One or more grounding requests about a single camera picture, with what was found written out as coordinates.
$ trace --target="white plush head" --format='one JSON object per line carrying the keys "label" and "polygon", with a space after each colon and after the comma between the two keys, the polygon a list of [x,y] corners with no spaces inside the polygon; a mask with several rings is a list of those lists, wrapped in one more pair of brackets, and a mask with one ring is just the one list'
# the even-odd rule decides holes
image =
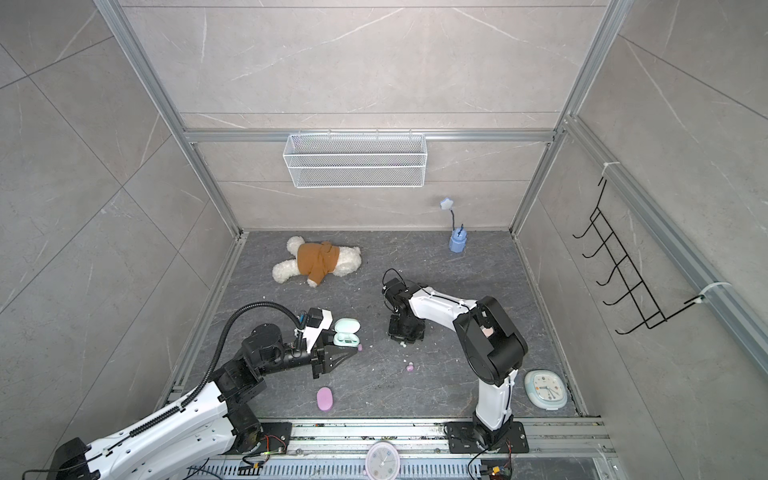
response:
{"label": "white plush head", "polygon": [[336,262],[333,274],[345,276],[359,269],[361,264],[360,247],[339,247],[339,261]]}
{"label": "white plush head", "polygon": [[288,239],[288,244],[286,247],[288,247],[288,251],[291,255],[294,257],[297,253],[299,253],[299,246],[304,243],[304,239],[302,237],[291,237]]}

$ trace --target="plush toy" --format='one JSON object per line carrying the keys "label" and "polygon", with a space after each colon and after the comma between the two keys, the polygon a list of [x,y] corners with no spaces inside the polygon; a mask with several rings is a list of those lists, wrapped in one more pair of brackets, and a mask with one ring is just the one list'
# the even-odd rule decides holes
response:
{"label": "plush toy", "polygon": [[285,283],[295,275],[307,275],[306,282],[315,287],[326,274],[345,276],[362,263],[360,247],[336,247],[330,242],[304,243],[302,237],[289,238],[286,246],[296,258],[274,266],[272,278],[278,283]]}

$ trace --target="aluminum profile frame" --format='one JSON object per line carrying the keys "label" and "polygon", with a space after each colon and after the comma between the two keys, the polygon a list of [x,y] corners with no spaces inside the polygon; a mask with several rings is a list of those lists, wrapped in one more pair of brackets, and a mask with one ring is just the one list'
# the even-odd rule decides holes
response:
{"label": "aluminum profile frame", "polygon": [[243,130],[195,130],[184,132],[189,142],[285,142],[289,135],[297,134],[420,134],[428,141],[552,141],[554,130],[540,128],[513,128],[508,130],[446,130],[446,129],[405,129],[405,128],[365,128],[365,129],[326,129],[326,130],[288,130],[288,129],[243,129]]}
{"label": "aluminum profile frame", "polygon": [[581,66],[581,70],[576,77],[571,93],[568,95],[568,99],[565,101],[563,111],[560,113],[557,126],[554,129],[555,136],[553,142],[547,146],[544,153],[541,156],[541,160],[538,162],[536,171],[531,177],[531,181],[528,182],[528,188],[523,195],[523,199],[520,202],[515,218],[512,219],[512,223],[509,226],[509,231],[512,235],[517,236],[520,233],[520,229],[528,218],[528,214],[531,212],[533,203],[538,196],[541,185],[544,184],[544,180],[549,174],[554,158],[560,151],[560,146],[563,140],[563,122],[566,116],[575,115],[581,109],[581,105],[584,103],[584,99],[587,97],[590,87],[594,83],[595,77],[598,76],[600,67],[603,65],[605,58],[608,55],[608,51],[611,50],[616,35],[618,35],[621,25],[624,23],[624,19],[627,17],[632,3],[634,0],[613,0],[605,10],[603,20],[598,27],[597,33],[594,35],[592,45],[589,48],[587,57],[584,60],[584,64]]}
{"label": "aluminum profile frame", "polygon": [[[600,169],[605,164],[618,162],[578,116],[568,115],[564,123],[567,133]],[[696,291],[725,280],[624,165],[616,163],[604,169],[604,176]],[[768,324],[733,287],[718,286],[708,290],[705,303],[755,366],[768,377]]]}
{"label": "aluminum profile frame", "polygon": [[170,97],[163,89],[160,80],[155,74],[154,69],[147,60],[147,55],[144,49],[141,47],[136,34],[134,33],[128,19],[123,13],[123,9],[118,4],[117,0],[94,0],[96,8],[101,13],[104,21],[109,26],[110,30],[114,34],[118,44],[123,49],[128,62],[131,63],[136,75],[139,77],[144,89],[147,90],[149,97],[152,99],[157,111],[160,112],[161,117],[165,121],[171,134],[179,144],[181,151],[192,166],[192,170],[200,179],[203,187],[208,192],[208,196],[214,203],[216,210],[219,211],[219,215],[224,220],[224,223],[229,228],[233,237],[240,235],[242,229],[237,224],[232,210],[229,204],[224,199],[219,186],[214,180],[214,177],[208,171],[205,163],[203,162],[200,154],[195,150],[194,146],[184,138],[184,126],[181,123],[178,111],[173,103],[170,101]]}

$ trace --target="robotic arm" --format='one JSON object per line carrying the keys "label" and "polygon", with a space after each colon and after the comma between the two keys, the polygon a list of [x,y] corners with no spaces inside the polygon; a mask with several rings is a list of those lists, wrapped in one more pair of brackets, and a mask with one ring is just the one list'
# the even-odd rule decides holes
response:
{"label": "robotic arm", "polygon": [[[264,323],[243,340],[234,358],[214,370],[229,326],[249,306],[281,307],[300,327],[296,339],[283,343],[280,328]],[[79,438],[66,442],[54,454],[51,469],[57,471],[48,473],[48,480],[163,480],[214,455],[263,452],[263,428],[247,403],[266,388],[264,376],[309,365],[317,379],[357,349],[333,345],[328,310],[312,308],[296,321],[276,303],[249,306],[238,309],[224,327],[212,373],[196,389],[89,445]]]}
{"label": "robotic arm", "polygon": [[513,424],[511,389],[528,344],[498,301],[491,296],[463,300],[402,278],[384,283],[382,293],[392,306],[391,338],[408,343],[424,339],[425,320],[456,332],[469,366],[479,377],[473,425],[463,436],[483,449],[504,444]]}

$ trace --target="white wire mesh basket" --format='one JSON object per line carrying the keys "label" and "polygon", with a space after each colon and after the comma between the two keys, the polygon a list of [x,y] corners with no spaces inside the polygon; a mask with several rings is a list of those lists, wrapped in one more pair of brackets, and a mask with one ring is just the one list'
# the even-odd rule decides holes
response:
{"label": "white wire mesh basket", "polygon": [[283,158],[296,188],[421,187],[427,142],[408,132],[293,134]]}

